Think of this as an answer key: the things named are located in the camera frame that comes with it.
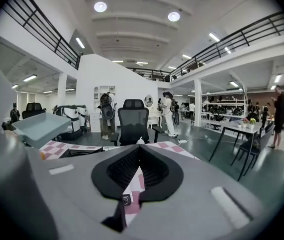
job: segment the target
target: round mirror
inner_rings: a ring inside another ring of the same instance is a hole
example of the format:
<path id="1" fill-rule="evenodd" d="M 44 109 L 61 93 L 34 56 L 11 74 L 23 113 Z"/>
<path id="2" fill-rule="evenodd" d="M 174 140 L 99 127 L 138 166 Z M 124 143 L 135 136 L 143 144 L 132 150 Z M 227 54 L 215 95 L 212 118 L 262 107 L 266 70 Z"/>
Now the round mirror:
<path id="1" fill-rule="evenodd" d="M 144 99 L 144 104 L 146 107 L 150 108 L 153 105 L 153 98 L 150 95 L 147 95 Z"/>

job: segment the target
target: pink checkered cloth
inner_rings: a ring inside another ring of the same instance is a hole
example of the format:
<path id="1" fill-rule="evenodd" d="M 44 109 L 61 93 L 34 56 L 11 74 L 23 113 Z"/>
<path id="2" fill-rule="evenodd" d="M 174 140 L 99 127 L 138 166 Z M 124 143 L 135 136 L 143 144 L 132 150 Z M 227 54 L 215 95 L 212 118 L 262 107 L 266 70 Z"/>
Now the pink checkered cloth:
<path id="1" fill-rule="evenodd" d="M 197 157 L 193 156 L 192 154 L 188 153 L 186 150 L 182 149 L 180 146 L 170 142 L 170 141 L 164 141 L 164 142 L 158 142 L 158 143 L 149 143 L 147 145 L 157 147 L 160 149 L 169 150 L 175 153 L 178 153 L 182 156 L 189 157 L 191 159 L 198 159 Z M 84 146 L 84 145 L 74 145 L 74 144 L 67 144 L 62 142 L 56 142 L 56 141 L 49 141 L 47 144 L 45 144 L 43 147 L 40 148 L 40 150 L 44 153 L 45 159 L 58 159 L 67 149 L 72 150 L 98 150 L 100 149 L 100 146 Z M 117 149 L 121 148 L 120 146 L 107 146 L 103 147 L 104 150 L 108 151 L 110 149 Z M 131 205 L 127 205 L 124 207 L 125 209 L 125 219 L 126 224 L 129 225 L 132 220 L 135 218 L 135 216 L 140 211 L 139 206 L 139 195 L 142 191 L 145 190 L 144 186 L 144 178 L 141 168 L 139 167 L 136 171 L 132 181 L 126 188 L 123 194 L 128 194 L 131 196 Z"/>

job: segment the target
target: round ceiling light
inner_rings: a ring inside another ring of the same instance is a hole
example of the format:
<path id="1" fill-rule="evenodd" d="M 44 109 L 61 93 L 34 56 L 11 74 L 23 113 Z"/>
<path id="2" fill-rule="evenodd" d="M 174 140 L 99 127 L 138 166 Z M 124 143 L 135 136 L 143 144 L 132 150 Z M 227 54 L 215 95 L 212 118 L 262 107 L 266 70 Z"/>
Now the round ceiling light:
<path id="1" fill-rule="evenodd" d="M 104 2 L 97 2 L 94 5 L 94 9 L 98 12 L 98 13 L 102 13 L 104 11 L 106 11 L 107 5 Z"/>
<path id="2" fill-rule="evenodd" d="M 168 14 L 168 19 L 172 22 L 176 22 L 180 19 L 180 14 L 178 12 L 171 12 Z"/>

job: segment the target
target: light blue tray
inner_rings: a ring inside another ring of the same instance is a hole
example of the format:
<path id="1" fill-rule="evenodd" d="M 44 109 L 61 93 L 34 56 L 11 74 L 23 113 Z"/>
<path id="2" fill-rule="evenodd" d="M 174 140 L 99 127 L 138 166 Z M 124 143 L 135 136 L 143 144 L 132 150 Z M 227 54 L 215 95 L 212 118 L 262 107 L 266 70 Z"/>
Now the light blue tray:
<path id="1" fill-rule="evenodd" d="M 64 132 L 71 119 L 50 113 L 42 113 L 17 121 L 12 125 L 19 139 L 34 148 L 41 148 L 55 136 Z"/>

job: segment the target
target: metal railing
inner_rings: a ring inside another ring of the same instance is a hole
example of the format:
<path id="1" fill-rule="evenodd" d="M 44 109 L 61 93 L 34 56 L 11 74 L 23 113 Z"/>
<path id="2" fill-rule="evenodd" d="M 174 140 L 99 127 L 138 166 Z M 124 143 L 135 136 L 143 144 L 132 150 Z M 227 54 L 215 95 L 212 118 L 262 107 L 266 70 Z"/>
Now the metal railing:
<path id="1" fill-rule="evenodd" d="M 135 68 L 135 67 L 128 67 L 128 69 L 139 74 L 141 77 L 144 77 L 151 81 L 160 81 L 160 82 L 171 81 L 171 73 L 167 71 L 153 70 L 147 68 Z"/>
<path id="2" fill-rule="evenodd" d="M 80 55 L 61 36 L 34 0 L 7 0 L 3 10 L 46 47 L 78 69 Z"/>
<path id="3" fill-rule="evenodd" d="M 202 50 L 171 72 L 172 80 L 257 42 L 284 34 L 284 13 L 264 17 Z"/>

